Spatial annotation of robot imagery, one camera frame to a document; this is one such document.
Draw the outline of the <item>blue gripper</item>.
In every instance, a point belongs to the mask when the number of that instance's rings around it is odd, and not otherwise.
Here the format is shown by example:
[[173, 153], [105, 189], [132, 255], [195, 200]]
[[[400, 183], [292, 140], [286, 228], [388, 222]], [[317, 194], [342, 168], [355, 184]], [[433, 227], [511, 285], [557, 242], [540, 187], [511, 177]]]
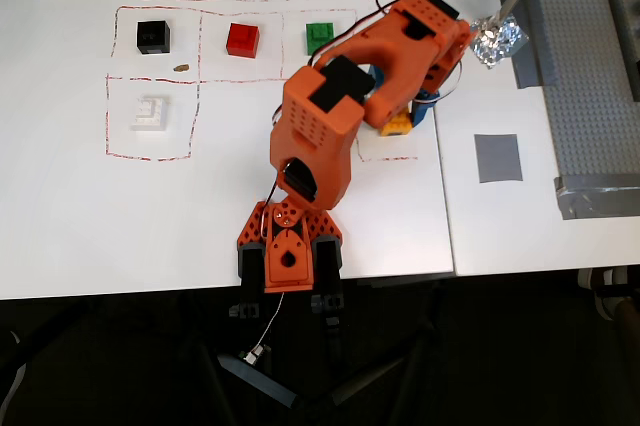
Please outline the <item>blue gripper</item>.
[[410, 109], [410, 120], [413, 127], [417, 127], [425, 118], [429, 106], [435, 105], [440, 99], [440, 93], [430, 93], [421, 90], [418, 94], [418, 101], [413, 101]]

